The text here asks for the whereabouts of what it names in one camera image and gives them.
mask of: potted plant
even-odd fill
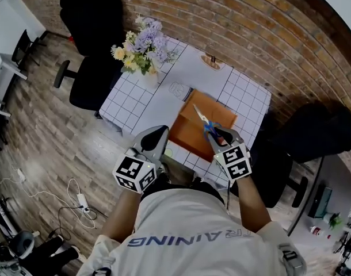
[[[158,83],[157,73],[163,63],[173,62],[176,51],[167,50],[162,24],[152,18],[138,16],[140,32],[127,32],[123,47],[112,46],[111,53],[124,65],[121,72],[138,72],[138,78],[151,87]]]
[[[340,213],[326,213],[323,218],[324,222],[328,223],[329,228],[333,230],[338,225],[342,224],[343,220]]]

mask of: flower bouquet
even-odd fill
[[[165,62],[175,61],[177,52],[167,50],[161,22],[138,16],[136,23],[140,32],[127,32],[123,47],[112,46],[112,55],[124,63],[122,72],[141,72],[145,78],[157,78],[158,69]]]

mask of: brick wall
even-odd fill
[[[47,29],[67,33],[56,19],[59,0],[24,1]],[[135,28],[137,14],[161,20],[165,34],[216,56],[271,91],[271,109],[281,122],[315,100],[335,99],[351,109],[351,63],[325,24],[295,1],[123,0],[127,28]],[[332,26],[324,17],[320,21]],[[351,152],[342,158],[351,170]]]

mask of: wooden floor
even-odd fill
[[[24,190],[30,196],[38,191],[49,191],[73,205],[67,195],[67,185],[74,178],[89,205],[108,214],[121,192],[112,170],[118,154],[128,146],[109,123],[97,120],[93,112],[69,103],[72,79],[65,78],[59,89],[53,87],[55,75],[64,60],[71,61],[69,69],[78,70],[83,57],[74,45],[51,34],[44,42],[47,47],[37,47],[33,54],[40,61],[40,67],[28,63],[28,80],[16,80],[11,89],[7,110],[12,117],[5,130],[9,144],[0,152],[0,180],[12,178],[18,181],[18,168],[26,176],[23,187],[6,181],[0,186],[0,196],[10,198],[8,208],[16,223],[22,229],[40,231],[40,240],[45,240],[58,228],[58,210],[66,205],[46,193],[29,198]],[[295,165],[291,174],[297,181],[306,175],[312,183],[318,165],[318,161]],[[73,182],[70,187],[73,199],[77,192]],[[297,209],[291,207],[293,196],[294,192],[287,188],[277,206],[269,210],[272,219],[284,228],[289,227],[297,214]],[[233,195],[230,210],[239,217],[238,199]],[[60,217],[62,227],[71,234],[70,243],[88,256],[104,218],[99,214],[94,221],[96,228],[88,229],[68,209],[63,209]],[[80,218],[85,225],[93,226],[85,216]],[[333,260],[329,251],[306,250],[310,256],[307,258],[310,275],[328,275],[325,269],[334,265],[337,258]],[[64,270],[68,275],[75,275],[79,267],[80,263],[75,260]]]

